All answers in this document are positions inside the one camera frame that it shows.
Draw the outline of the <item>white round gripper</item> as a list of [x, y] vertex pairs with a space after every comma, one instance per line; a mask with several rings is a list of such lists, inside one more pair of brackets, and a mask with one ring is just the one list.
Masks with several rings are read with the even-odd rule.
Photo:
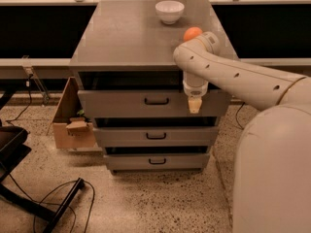
[[191, 114], [198, 114], [202, 105], [202, 99], [207, 92], [208, 82], [189, 72], [183, 72], [184, 92], [189, 97], [189, 109]]

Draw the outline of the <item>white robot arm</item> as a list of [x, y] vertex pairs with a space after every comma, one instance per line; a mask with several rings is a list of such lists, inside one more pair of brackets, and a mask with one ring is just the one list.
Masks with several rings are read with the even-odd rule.
[[193, 74], [259, 110], [234, 162], [233, 233], [311, 233], [311, 81], [307, 76], [218, 56], [205, 32], [175, 48]]

